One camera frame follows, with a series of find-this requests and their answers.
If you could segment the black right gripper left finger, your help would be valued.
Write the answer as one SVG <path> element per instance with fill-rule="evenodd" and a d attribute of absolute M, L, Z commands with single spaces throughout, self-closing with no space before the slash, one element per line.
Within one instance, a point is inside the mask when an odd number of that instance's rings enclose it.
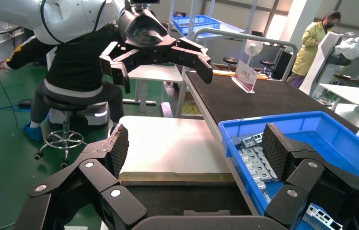
<path fill-rule="evenodd" d="M 73 164 L 29 189 L 14 228 L 62 230 L 87 205 L 111 230 L 134 228 L 147 210 L 118 180 L 128 147 L 122 124 L 109 138 L 88 144 Z"/>

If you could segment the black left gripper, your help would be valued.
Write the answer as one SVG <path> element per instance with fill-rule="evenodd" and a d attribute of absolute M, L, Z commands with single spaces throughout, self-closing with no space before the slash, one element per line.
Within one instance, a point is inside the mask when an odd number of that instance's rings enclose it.
<path fill-rule="evenodd" d="M 122 46 L 111 42 L 100 54 L 103 74 L 113 79 L 113 84 L 123 86 L 131 93 L 128 73 L 134 66 L 174 63 L 195 69 L 205 84 L 213 78 L 208 49 L 184 37 L 176 40 L 148 9 L 129 7 L 122 11 L 118 28 Z"/>

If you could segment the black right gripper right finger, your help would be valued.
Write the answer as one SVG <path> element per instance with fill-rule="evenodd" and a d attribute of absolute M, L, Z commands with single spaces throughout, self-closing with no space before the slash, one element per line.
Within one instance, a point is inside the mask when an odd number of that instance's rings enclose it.
<path fill-rule="evenodd" d="M 266 217 L 294 230 L 315 204 L 343 229 L 359 230 L 359 176 L 327 162 L 310 144 L 284 136 L 272 123 L 265 126 L 262 147 L 282 182 Z"/>

